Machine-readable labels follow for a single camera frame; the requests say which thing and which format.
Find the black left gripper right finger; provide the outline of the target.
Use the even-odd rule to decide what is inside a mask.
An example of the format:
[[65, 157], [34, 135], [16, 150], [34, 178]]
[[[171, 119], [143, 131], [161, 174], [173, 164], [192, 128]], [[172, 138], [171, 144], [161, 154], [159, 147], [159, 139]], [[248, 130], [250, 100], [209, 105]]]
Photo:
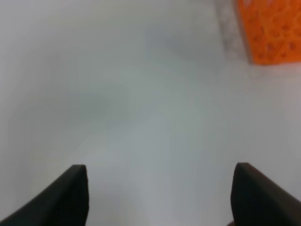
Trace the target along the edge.
[[246, 162], [235, 167], [230, 203], [232, 226], [301, 224], [301, 202]]

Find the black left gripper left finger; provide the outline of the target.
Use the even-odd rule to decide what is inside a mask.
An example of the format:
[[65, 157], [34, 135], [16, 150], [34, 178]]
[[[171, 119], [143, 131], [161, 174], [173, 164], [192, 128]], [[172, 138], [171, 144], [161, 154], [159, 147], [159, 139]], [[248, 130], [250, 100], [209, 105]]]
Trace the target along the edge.
[[85, 165], [72, 165], [39, 195], [3, 219], [2, 226], [84, 226], [89, 212]]

